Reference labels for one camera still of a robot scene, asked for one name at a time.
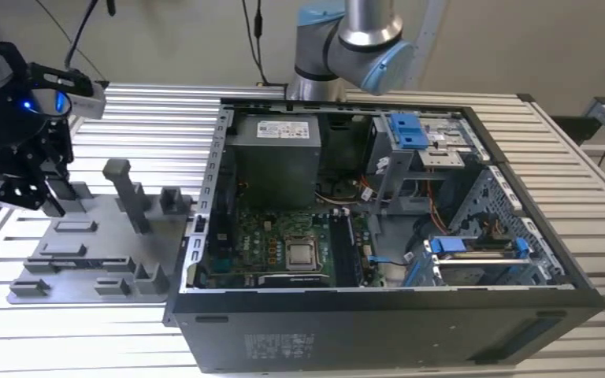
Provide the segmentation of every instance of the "robotic arm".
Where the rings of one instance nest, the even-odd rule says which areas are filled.
[[[64,215],[57,199],[77,198],[68,117],[100,97],[102,88],[77,70],[26,63],[15,46],[0,42],[0,205]]]
[[[106,7],[113,16],[114,0]],[[393,89],[414,58],[401,31],[393,0],[329,0],[302,7],[286,98],[342,101],[341,79],[373,95]],[[105,105],[104,88],[66,69],[26,63],[15,46],[0,42],[0,205],[42,208],[50,217],[65,214],[60,200],[77,199],[66,170],[69,113],[101,118]]]
[[[393,0],[330,0],[300,8],[292,100],[344,101],[342,80],[373,95],[397,86],[414,59]]]

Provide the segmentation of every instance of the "motherboard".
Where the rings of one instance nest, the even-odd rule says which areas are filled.
[[[236,214],[230,257],[210,257],[208,287],[336,287],[366,285],[374,272],[365,213],[337,209]]]

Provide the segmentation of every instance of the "gray post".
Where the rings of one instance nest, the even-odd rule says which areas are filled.
[[[130,162],[126,159],[109,159],[101,173],[106,180],[113,182],[117,195],[121,198],[122,207],[125,208],[126,217],[130,219],[132,227],[137,234],[145,234],[152,230],[141,198],[136,193],[134,186],[129,177]]]

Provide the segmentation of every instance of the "blue drive bracket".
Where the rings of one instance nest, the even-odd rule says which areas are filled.
[[[421,129],[418,117],[413,114],[392,113],[389,126],[398,140],[398,147],[405,150],[425,150],[429,138]]]

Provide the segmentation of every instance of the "black computer chassis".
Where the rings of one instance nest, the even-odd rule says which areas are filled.
[[[442,368],[514,365],[605,309],[605,301],[537,208],[474,111],[469,107],[222,99],[224,112],[268,114],[337,107],[461,112],[524,211],[558,257],[574,290],[226,291],[180,293],[166,303],[165,325],[178,327],[202,372]],[[185,254],[176,264],[181,285]]]

